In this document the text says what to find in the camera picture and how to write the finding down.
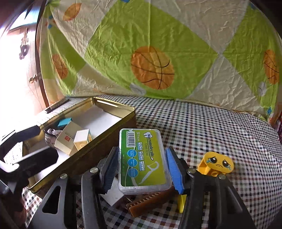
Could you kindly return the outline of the dark metal harmonica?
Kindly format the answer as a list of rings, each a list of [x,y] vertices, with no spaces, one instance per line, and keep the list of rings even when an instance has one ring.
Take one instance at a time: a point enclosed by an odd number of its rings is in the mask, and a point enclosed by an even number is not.
[[[57,102],[55,102],[53,105],[47,107],[44,111],[49,114],[53,110],[57,109],[58,107],[62,106],[63,104],[67,103],[69,101],[68,97],[65,97]]]

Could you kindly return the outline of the white box red label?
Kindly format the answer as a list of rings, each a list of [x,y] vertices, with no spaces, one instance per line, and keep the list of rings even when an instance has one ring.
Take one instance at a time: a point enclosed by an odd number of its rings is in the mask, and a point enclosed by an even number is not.
[[[77,125],[75,122],[70,121],[56,138],[54,143],[55,148],[61,150],[63,153],[69,156],[75,148],[75,135],[77,131],[80,130],[82,130],[82,127]]]

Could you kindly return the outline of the basketball pattern bed sheet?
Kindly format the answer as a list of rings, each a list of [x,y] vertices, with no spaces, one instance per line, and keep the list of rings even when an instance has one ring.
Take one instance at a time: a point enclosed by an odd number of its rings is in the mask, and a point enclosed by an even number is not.
[[[281,37],[251,1],[48,1],[38,45],[50,103],[116,94],[281,114]]]

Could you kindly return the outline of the gold metal tin box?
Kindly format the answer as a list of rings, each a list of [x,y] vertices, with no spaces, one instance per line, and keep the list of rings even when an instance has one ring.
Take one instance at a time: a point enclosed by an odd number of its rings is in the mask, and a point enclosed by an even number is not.
[[[41,112],[41,132],[24,141],[24,156],[54,142],[58,153],[55,164],[29,178],[27,189],[44,197],[62,173],[84,173],[119,145],[119,132],[135,128],[135,108],[101,97],[70,98],[49,114]]]

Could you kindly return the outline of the camouflage fabric pouch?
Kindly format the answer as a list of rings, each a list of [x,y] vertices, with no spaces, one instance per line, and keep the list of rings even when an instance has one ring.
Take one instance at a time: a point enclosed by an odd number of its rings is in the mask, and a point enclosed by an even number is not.
[[[47,145],[54,148],[56,139],[61,134],[61,132],[62,130],[57,130],[52,128],[44,130],[44,134],[45,134],[44,140],[47,143]]]

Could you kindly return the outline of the yellow crying face toy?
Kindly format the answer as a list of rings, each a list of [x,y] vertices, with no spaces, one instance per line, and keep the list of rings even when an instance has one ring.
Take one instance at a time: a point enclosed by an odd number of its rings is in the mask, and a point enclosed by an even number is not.
[[[234,163],[231,158],[216,152],[204,154],[197,171],[201,174],[216,177],[219,174],[229,174],[234,170]]]

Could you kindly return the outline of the green dental floss box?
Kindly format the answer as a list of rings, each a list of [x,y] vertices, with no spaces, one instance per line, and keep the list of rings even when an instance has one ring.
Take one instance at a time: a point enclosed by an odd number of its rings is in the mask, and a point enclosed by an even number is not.
[[[161,192],[172,186],[159,130],[120,130],[118,185],[125,195]]]

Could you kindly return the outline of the small white rectangular block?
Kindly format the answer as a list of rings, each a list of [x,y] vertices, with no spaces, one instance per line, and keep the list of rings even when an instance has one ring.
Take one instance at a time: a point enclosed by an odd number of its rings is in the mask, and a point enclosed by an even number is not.
[[[106,194],[100,194],[100,196],[111,206],[117,207],[124,199],[124,194],[119,190],[118,179],[114,177],[111,189]]]

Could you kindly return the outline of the yellow cube block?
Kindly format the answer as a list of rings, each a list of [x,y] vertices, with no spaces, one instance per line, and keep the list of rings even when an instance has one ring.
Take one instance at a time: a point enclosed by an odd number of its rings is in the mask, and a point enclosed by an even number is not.
[[[175,201],[177,202],[177,209],[179,213],[183,213],[185,208],[185,202],[186,202],[187,195],[175,195]]]

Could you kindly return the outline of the brown wooden door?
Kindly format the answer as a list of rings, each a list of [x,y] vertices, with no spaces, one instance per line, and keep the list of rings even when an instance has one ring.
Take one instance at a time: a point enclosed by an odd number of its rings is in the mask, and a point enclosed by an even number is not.
[[[45,7],[46,1],[27,1],[26,8],[13,23],[10,31],[22,33],[21,60],[24,60],[28,67],[27,85],[34,96],[35,105],[38,109],[44,110],[49,106],[44,90],[43,80],[29,83],[29,78],[34,74],[41,73],[40,58],[37,44],[38,25]]]

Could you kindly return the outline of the brown comb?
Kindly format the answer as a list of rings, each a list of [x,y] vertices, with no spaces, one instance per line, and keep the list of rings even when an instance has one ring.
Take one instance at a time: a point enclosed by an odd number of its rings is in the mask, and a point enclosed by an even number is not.
[[[134,200],[126,205],[127,210],[133,217],[139,217],[172,199],[176,194],[174,186],[166,191],[145,195],[141,199]]]

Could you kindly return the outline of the blue bear cartoon box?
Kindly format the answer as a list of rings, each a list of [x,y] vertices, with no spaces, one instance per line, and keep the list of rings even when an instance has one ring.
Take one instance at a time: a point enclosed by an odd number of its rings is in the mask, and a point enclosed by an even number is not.
[[[58,128],[63,128],[63,127],[65,127],[66,125],[68,125],[71,121],[72,121],[72,118],[65,118],[65,119],[62,119],[62,120],[59,121],[57,127],[58,127]]]

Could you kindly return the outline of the white orange star box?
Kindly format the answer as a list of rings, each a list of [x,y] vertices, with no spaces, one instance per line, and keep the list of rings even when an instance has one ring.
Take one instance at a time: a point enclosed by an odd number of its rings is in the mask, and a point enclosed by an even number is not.
[[[93,140],[89,129],[79,130],[75,134],[74,145],[77,150],[81,150],[84,146]]]

